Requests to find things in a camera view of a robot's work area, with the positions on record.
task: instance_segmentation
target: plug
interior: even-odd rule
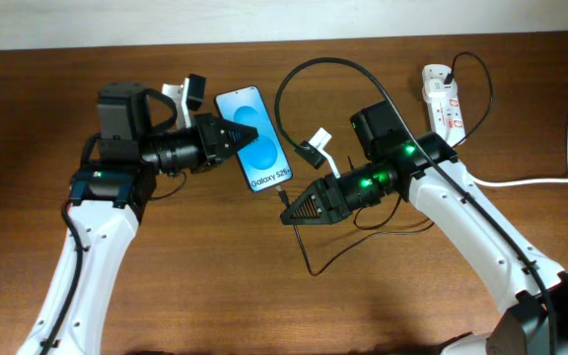
[[[302,142],[300,145],[304,148],[295,148],[295,153],[302,157],[308,164],[312,165],[313,168],[319,169],[325,162],[323,154],[307,141]]]
[[[290,207],[291,202],[288,199],[288,193],[286,193],[286,190],[282,188],[282,186],[280,185],[275,186],[275,189],[277,190],[277,194],[280,196],[280,200],[282,200],[282,203],[284,203],[286,207]]]
[[[444,85],[451,85],[454,80],[455,75],[453,75],[453,72],[450,72],[449,75],[446,76],[446,79],[444,79]]]
[[[446,65],[429,64],[422,71],[424,88],[422,96],[427,104],[434,101],[447,100],[458,94],[458,85],[453,71]]]

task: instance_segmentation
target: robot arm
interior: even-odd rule
[[[119,265],[135,238],[139,221],[129,206],[113,208],[111,201],[83,201],[69,209],[84,252],[76,296],[52,345],[53,354],[100,354],[105,315]],[[36,355],[54,326],[69,291],[76,267],[71,234],[52,277],[45,302],[19,355]]]
[[[202,103],[204,78],[189,79],[181,87],[181,102],[196,110]],[[169,105],[174,116],[153,127],[148,96]],[[63,212],[80,237],[82,263],[72,231],[67,231],[47,297],[20,355],[100,354],[117,271],[142,222],[156,175],[174,176],[184,169],[207,172],[257,138],[255,128],[211,114],[188,119],[185,110],[180,129],[166,132],[177,118],[175,103],[138,83],[105,86],[99,91],[98,109],[101,134],[92,136],[84,149],[81,167],[71,180],[71,208]],[[96,141],[100,159],[90,162]],[[74,293],[68,304],[70,290]]]
[[[535,262],[547,289],[560,283],[558,273],[564,271],[562,266],[545,256],[512,226],[472,182],[462,162],[446,161],[439,166],[470,192],[516,244],[526,251],[530,260]],[[470,204],[462,202],[462,197],[434,169],[428,168],[424,170],[423,177],[413,179],[409,200],[453,242],[483,281],[500,314],[518,304],[517,295],[521,292],[533,296],[540,293],[532,276],[510,246]]]
[[[499,313],[492,334],[473,335],[450,344],[444,355],[548,354],[550,332],[542,292],[520,261],[483,215],[451,186],[415,149],[385,104],[368,107],[351,118],[365,157],[371,163],[329,174],[311,185],[284,210],[285,225],[338,223],[362,207],[399,193],[449,237],[485,284]],[[467,191],[529,258],[545,284],[557,317],[554,349],[568,354],[568,274],[526,240],[479,191],[457,153],[436,133],[417,139],[438,168]]]

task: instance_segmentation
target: power strip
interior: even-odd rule
[[[450,146],[455,146],[465,136],[458,85],[454,80],[445,85],[451,68],[443,64],[429,64],[422,70],[422,97],[429,108],[431,129]]]

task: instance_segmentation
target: white power strip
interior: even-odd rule
[[[455,146],[465,137],[458,84],[455,80],[445,85],[444,81],[451,68],[442,64],[429,64],[422,70],[422,96],[429,107],[431,129],[438,133],[449,145]],[[567,177],[540,177],[514,181],[490,182],[468,174],[474,182],[489,187],[518,186],[533,183],[568,183],[568,123],[567,123]]]
[[[429,64],[422,70],[422,97],[429,107],[431,129],[449,145],[454,146],[465,136],[458,85],[454,80],[444,85],[451,68],[443,64]]]

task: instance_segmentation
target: white cable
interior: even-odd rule
[[[567,171],[568,171],[568,124],[567,124]],[[531,184],[531,183],[568,183],[568,176],[562,178],[553,178],[553,177],[528,178],[516,181],[502,181],[502,182],[488,182],[478,179],[472,175],[470,175],[470,178],[472,178],[474,182],[480,185],[489,186],[489,187],[518,186],[518,185]]]

